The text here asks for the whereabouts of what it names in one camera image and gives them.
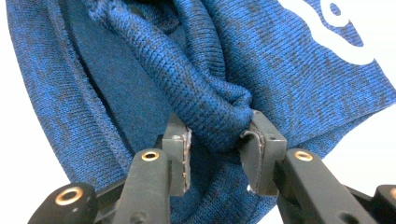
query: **white printed logo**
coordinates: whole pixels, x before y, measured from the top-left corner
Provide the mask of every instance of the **white printed logo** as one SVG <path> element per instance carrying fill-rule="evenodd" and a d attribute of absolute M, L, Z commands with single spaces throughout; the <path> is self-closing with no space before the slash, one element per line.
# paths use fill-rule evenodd
<path fill-rule="evenodd" d="M 311 31 L 312 38 L 321 46 L 332 50 L 343 60 L 358 65 L 371 63 L 373 54 L 368 48 L 356 47 L 349 44 L 343 37 L 327 29 L 321 22 L 317 12 L 304 0 L 278 0 L 283 8 L 288 9 L 303 19 Z M 341 11 L 340 15 L 334 15 L 331 11 L 331 4 L 336 4 L 341 10 L 340 0 L 321 0 L 320 7 L 324 19 L 331 26 L 344 27 L 349 23 L 349 18 Z"/>

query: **knit texture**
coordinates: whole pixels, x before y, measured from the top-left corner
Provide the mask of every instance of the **knit texture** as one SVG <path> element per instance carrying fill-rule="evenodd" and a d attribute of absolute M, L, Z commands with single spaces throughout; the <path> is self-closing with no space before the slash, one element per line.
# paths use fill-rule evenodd
<path fill-rule="evenodd" d="M 353 24 L 326 29 L 362 47 Z M 339 8 L 332 7 L 337 14 Z M 277 1 L 7 1 L 37 117 L 71 181 L 125 177 L 173 111 L 193 131 L 191 189 L 174 223 L 256 223 L 275 198 L 248 194 L 239 134 L 258 109 L 288 139 L 324 157 L 396 102 L 376 61 L 344 61 Z"/>

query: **black plastic bracket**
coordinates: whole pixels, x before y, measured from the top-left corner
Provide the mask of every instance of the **black plastic bracket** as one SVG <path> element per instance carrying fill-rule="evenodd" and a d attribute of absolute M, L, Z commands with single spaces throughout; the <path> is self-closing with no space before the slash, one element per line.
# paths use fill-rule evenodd
<path fill-rule="evenodd" d="M 370 201 L 370 211 L 379 223 L 396 223 L 396 185 L 379 186 Z"/>
<path fill-rule="evenodd" d="M 275 182 L 285 223 L 376 223 L 315 153 L 288 150 L 276 163 Z"/>
<path fill-rule="evenodd" d="M 271 121 L 253 110 L 253 119 L 238 145 L 248 190 L 258 195 L 277 195 L 274 168 L 276 161 L 285 157 L 286 145 L 286 138 Z"/>
<path fill-rule="evenodd" d="M 169 189 L 172 196 L 183 196 L 190 187 L 190 147 L 191 130 L 176 114 L 172 114 L 162 141 L 163 151 L 172 166 Z"/>
<path fill-rule="evenodd" d="M 134 156 L 112 223 L 170 223 L 169 166 L 165 152 L 153 148 Z"/>
<path fill-rule="evenodd" d="M 53 191 L 35 210 L 28 223 L 91 224 L 97 212 L 94 188 L 85 183 L 72 183 Z"/>

